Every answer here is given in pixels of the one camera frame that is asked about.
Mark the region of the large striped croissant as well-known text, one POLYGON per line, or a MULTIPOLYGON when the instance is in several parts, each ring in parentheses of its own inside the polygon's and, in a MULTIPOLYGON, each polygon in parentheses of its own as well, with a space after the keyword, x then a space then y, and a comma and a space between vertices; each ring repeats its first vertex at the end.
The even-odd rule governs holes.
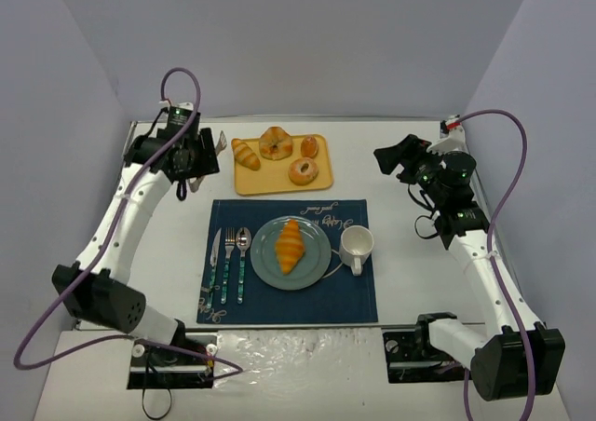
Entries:
POLYGON ((275 243, 278 265, 283 275, 289 275, 305 254, 300 225, 290 219, 283 226, 275 243))

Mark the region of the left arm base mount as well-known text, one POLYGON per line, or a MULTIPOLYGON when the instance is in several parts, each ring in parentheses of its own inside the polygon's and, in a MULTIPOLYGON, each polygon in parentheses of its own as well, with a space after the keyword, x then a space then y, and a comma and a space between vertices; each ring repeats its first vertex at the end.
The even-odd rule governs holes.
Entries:
POLYGON ((213 367, 210 361, 135 343, 127 389, 212 388, 213 367))

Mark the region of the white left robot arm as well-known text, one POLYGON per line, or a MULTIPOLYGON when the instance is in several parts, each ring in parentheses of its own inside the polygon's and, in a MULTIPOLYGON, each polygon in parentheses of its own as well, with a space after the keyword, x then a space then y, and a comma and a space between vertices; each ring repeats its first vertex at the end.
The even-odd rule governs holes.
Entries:
POLYGON ((125 154, 112 201, 92 240, 70 266, 52 275, 57 292, 73 291, 63 303, 79 320, 134 338, 182 347, 184 324, 150 307, 142 292, 128 285, 131 265, 153 213, 171 188, 184 200, 205 176, 218 172, 212 133, 201 128, 190 102, 163 102, 163 129, 137 137, 125 154))

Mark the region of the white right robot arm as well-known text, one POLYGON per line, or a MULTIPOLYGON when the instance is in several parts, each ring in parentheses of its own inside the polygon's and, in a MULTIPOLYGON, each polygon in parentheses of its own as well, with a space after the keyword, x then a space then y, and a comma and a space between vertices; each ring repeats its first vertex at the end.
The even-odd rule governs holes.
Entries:
POLYGON ((458 361, 486 401, 548 395, 565 349, 562 334, 525 303, 495 249, 470 185, 475 159, 459 150, 433 153, 430 145, 410 134, 373 155, 382 173, 401 167, 397 179, 420 187, 437 237, 480 304, 486 333, 475 333, 449 312, 422 314, 413 327, 412 357, 458 361))

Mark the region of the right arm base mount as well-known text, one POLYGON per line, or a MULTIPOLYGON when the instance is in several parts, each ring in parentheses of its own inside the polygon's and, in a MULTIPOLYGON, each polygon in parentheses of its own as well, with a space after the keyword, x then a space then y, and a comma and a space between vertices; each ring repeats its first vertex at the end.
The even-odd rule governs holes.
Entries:
POLYGON ((446 383, 464 380, 464 368, 429 342, 428 326, 440 319, 456 319, 450 312, 420 315, 413 325, 382 330, 389 384, 446 383))

